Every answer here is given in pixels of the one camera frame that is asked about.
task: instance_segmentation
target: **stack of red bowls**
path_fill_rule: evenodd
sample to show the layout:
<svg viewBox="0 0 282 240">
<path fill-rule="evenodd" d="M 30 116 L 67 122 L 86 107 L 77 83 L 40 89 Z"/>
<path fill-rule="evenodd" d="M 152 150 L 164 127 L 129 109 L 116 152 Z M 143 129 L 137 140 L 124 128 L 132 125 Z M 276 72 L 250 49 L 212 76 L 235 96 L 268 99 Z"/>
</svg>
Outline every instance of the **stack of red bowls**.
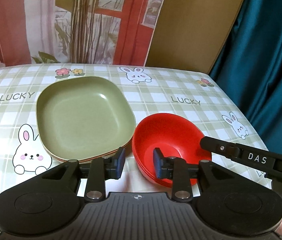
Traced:
<svg viewBox="0 0 282 240">
<path fill-rule="evenodd" d="M 211 152 L 200 147 L 203 133 L 189 120 L 175 114 L 158 113 L 143 119 L 132 138 L 132 150 L 143 176 L 150 182 L 172 187 L 172 180 L 158 179 L 153 165 L 153 149 L 161 149 L 165 157 L 180 157 L 187 163 L 212 159 Z"/>
</svg>

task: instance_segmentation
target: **tablecloth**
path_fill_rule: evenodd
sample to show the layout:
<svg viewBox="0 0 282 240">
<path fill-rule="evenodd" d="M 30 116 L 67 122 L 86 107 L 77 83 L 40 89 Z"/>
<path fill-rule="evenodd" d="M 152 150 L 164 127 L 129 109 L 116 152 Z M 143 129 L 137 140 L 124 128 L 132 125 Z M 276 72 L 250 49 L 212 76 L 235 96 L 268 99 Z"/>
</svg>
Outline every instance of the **tablecloth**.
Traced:
<svg viewBox="0 0 282 240">
<path fill-rule="evenodd" d="M 235 104 L 208 75 L 203 73 L 163 68 L 82 64 L 7 67 L 0 69 L 0 192 L 35 176 L 35 172 L 15 173 L 12 159 L 18 147 L 22 145 L 19 139 L 22 125 L 26 125 L 30 134 L 31 145 L 27 147 L 40 153 L 44 151 L 36 126 L 35 105 L 39 94 L 54 82 L 83 76 L 100 76 L 115 83 L 129 102 L 137 123 L 150 114 L 173 113 L 193 122 L 204 135 L 267 149 Z M 236 129 L 238 122 L 244 128 L 243 132 Z M 266 187 L 271 187 L 270 180 L 265 179 L 260 171 L 216 154 L 213 154 L 213 161 Z M 57 164 L 58 162 L 53 160 L 51 167 Z M 84 186 L 83 180 L 79 195 L 83 195 Z M 170 192 L 170 189 L 156 186 L 141 175 L 131 152 L 127 155 L 121 179 L 108 180 L 106 189 L 107 192 Z M 193 193 L 199 194 L 196 185 L 193 186 Z"/>
</svg>

